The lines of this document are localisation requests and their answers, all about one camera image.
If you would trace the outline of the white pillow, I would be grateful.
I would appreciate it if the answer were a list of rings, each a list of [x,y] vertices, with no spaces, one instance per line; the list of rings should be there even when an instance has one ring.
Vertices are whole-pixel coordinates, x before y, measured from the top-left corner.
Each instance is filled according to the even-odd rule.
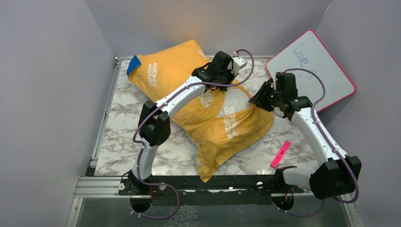
[[[234,114],[246,110],[250,106],[247,93],[237,87],[229,88],[224,95],[224,102],[217,117]]]

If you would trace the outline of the yellow Mickey Mouse pillowcase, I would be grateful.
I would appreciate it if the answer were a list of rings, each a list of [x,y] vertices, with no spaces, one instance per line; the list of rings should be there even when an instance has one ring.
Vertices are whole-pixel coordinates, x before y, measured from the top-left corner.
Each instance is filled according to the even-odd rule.
[[[127,69],[128,80],[149,99],[158,101],[182,85],[195,68],[209,63],[194,40],[150,55],[132,58]],[[241,85],[235,85],[247,93]],[[250,105],[248,109],[217,117],[224,90],[209,90],[182,108],[173,121],[182,127],[197,145],[198,173],[208,181],[215,171],[234,154],[261,139],[274,122],[273,115]]]

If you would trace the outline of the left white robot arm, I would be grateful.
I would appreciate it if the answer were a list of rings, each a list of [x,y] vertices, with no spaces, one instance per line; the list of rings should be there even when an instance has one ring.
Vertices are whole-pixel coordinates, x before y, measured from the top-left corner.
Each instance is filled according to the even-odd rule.
[[[133,141],[140,145],[134,167],[128,172],[128,182],[137,194],[145,193],[152,183],[152,165],[157,150],[169,138],[171,119],[192,100],[211,88],[225,89],[232,85],[247,60],[235,53],[233,56],[219,51],[211,62],[195,68],[189,78],[166,97],[147,101],[139,118]]]

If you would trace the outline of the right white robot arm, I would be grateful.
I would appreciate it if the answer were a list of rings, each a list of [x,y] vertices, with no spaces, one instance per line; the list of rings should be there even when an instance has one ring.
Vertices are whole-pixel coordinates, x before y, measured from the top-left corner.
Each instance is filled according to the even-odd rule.
[[[285,192],[291,186],[298,186],[310,190],[320,200],[357,201],[360,159],[349,156],[328,133],[317,117],[316,104],[308,97],[298,95],[296,76],[291,70],[278,72],[275,79],[264,82],[249,103],[268,112],[279,108],[300,130],[318,163],[317,168],[291,166],[277,170],[273,179],[276,191]]]

